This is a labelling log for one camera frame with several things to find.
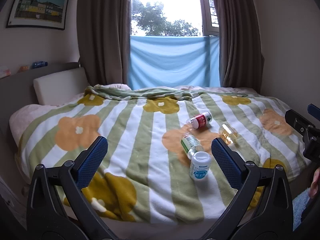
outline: yellow flower pattern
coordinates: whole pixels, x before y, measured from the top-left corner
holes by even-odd
[[[177,100],[171,97],[147,99],[143,106],[146,112],[161,112],[163,114],[173,114],[179,112],[180,108]]]
[[[105,173],[104,178],[96,172],[82,193],[100,217],[135,222],[129,213],[137,202],[137,192],[127,178]],[[63,203],[70,206],[66,197]]]
[[[286,166],[284,166],[282,161],[276,160],[276,159],[271,159],[271,158],[266,159],[266,161],[263,164],[263,168],[273,169],[278,164],[280,164],[284,168],[285,172],[287,172],[287,168],[286,168]],[[253,209],[257,206],[259,199],[261,197],[262,191],[263,191],[263,187],[257,187],[257,190],[254,193],[253,198],[249,204],[248,210]]]
[[[249,98],[242,98],[236,96],[222,96],[222,101],[230,106],[247,105],[251,103]]]
[[[103,104],[103,100],[105,99],[102,97],[94,94],[88,94],[78,100],[78,104],[84,104],[85,106],[101,106]]]

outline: window frame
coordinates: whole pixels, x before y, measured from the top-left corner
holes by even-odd
[[[200,4],[203,36],[219,36],[219,27],[212,26],[209,0],[200,0]]]

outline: striped blanket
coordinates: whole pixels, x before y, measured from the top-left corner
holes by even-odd
[[[166,88],[120,90],[97,85],[84,97],[35,119],[24,131],[18,156],[23,172],[74,160],[99,135],[109,149],[83,194],[101,217],[147,223],[217,220],[236,194],[216,161],[203,181],[193,181],[180,145],[188,118],[208,111],[212,122],[195,131],[207,152],[223,123],[238,133],[230,148],[244,160],[285,167],[289,181],[308,165],[302,137],[284,120],[289,109],[258,94],[182,91]],[[256,205],[257,190],[251,206]],[[68,200],[61,189],[65,205]]]

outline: white pillow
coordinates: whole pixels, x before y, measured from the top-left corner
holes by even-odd
[[[33,80],[39,104],[58,106],[69,102],[88,86],[84,68],[53,73]]]

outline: brown curtain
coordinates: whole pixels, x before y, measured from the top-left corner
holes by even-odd
[[[263,59],[253,0],[214,0],[220,33],[222,87],[249,87],[260,92]]]
[[[80,63],[91,85],[127,83],[131,0],[78,0]]]

